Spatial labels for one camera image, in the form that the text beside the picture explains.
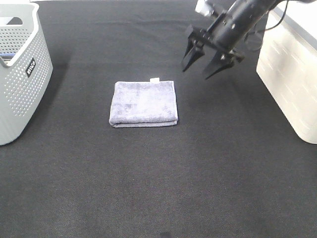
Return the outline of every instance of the black carpet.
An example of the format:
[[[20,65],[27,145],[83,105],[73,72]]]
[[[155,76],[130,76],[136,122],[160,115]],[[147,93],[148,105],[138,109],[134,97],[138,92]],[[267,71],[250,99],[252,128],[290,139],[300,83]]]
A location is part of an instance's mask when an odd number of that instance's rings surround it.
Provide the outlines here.
[[[208,81],[208,56],[181,72],[187,25],[209,24],[195,4],[39,3],[54,71],[0,147],[1,238],[316,236],[317,146],[257,76],[258,54]],[[175,81],[179,124],[112,128],[115,82],[151,77]]]

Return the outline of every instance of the black robotic arm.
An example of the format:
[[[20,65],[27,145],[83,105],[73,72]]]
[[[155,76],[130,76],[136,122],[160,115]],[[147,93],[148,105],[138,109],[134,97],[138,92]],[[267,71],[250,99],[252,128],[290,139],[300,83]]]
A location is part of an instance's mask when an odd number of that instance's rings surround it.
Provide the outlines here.
[[[214,4],[212,0],[199,0],[204,16],[214,18],[208,29],[189,26],[186,30],[188,46],[182,61],[183,71],[186,71],[196,60],[205,55],[203,47],[209,46],[216,50],[210,64],[205,68],[206,78],[234,66],[235,60],[244,59],[236,44],[256,25],[270,10],[283,0],[236,0],[229,10]],[[314,2],[316,0],[298,0]]]

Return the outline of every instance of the perforated basket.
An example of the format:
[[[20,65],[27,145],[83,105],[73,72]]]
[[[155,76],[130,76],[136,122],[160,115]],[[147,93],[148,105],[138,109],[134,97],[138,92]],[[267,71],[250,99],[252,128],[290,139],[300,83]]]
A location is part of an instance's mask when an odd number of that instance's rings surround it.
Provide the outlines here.
[[[0,17],[21,25],[0,25],[0,145],[15,140],[37,108],[53,66],[35,3],[0,4]]]

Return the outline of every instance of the white storage bin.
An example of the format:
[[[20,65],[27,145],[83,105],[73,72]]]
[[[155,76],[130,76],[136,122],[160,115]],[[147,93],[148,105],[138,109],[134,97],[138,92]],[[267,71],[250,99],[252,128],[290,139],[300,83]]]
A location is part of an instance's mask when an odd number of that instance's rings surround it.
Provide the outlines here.
[[[267,25],[279,20],[271,12]],[[317,50],[283,21],[265,33],[257,72],[298,136],[317,144]]]
[[[21,25],[0,25],[0,145],[21,134],[52,74],[38,9],[35,3],[0,4],[0,17],[22,20]]]

